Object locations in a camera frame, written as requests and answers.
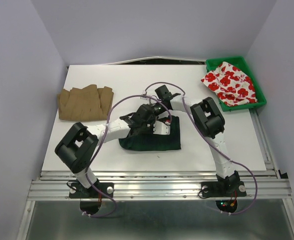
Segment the dark green plaid skirt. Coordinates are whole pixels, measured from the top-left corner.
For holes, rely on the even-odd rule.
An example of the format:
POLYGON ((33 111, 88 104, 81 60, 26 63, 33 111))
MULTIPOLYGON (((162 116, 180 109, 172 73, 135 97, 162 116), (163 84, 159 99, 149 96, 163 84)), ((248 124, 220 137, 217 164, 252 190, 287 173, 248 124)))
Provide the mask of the dark green plaid skirt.
POLYGON ((180 150, 180 119, 178 116, 172 116, 169 135, 144 133, 118 141, 123 149, 136 152, 180 150))

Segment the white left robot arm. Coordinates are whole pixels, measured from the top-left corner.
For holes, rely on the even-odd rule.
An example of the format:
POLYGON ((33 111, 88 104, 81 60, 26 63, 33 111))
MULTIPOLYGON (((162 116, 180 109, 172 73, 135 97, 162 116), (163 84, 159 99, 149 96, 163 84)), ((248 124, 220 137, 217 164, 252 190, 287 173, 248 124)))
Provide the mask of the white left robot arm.
POLYGON ((98 192, 98 179, 89 165, 96 147, 109 141, 151 133, 156 119, 153 107, 143 104, 136 112, 109 123, 88 127, 77 122, 58 143, 54 152, 75 175, 81 184, 82 193, 93 197, 98 192))

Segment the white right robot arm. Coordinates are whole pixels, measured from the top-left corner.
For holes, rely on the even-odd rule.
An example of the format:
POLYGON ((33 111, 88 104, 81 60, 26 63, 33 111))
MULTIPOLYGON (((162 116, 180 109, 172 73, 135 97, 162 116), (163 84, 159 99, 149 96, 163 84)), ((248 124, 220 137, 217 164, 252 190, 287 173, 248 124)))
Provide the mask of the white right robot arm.
POLYGON ((216 168, 217 181, 201 183, 200 198, 228 197, 236 193, 239 173, 228 157, 224 138, 225 119, 211 97, 196 100, 183 94, 171 94, 165 85, 155 89, 158 99, 173 111, 185 112, 192 124, 209 145, 216 168))

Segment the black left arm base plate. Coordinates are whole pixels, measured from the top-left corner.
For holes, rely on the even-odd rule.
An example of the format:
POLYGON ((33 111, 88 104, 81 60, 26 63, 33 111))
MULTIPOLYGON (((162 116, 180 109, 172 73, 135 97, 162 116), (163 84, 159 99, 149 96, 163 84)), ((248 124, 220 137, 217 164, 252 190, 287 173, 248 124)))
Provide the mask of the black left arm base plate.
MULTIPOLYGON (((102 197, 105 199, 105 196, 99 194, 92 187, 85 188, 78 181, 68 181, 66 185, 69 187, 69 198, 70 199, 97 199, 102 197)), ((99 182, 94 184, 101 192, 113 197, 114 183, 112 182, 99 182)))

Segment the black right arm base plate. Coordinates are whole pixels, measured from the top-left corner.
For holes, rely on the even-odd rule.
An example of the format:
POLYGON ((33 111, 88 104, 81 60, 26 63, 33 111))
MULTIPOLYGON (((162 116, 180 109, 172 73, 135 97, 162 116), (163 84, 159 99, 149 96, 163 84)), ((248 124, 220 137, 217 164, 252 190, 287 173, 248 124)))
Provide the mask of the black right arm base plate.
POLYGON ((247 192, 243 181, 235 184, 224 183, 222 181, 205 181, 201 182, 201 189, 198 192, 198 196, 202 199, 246 197, 247 192))

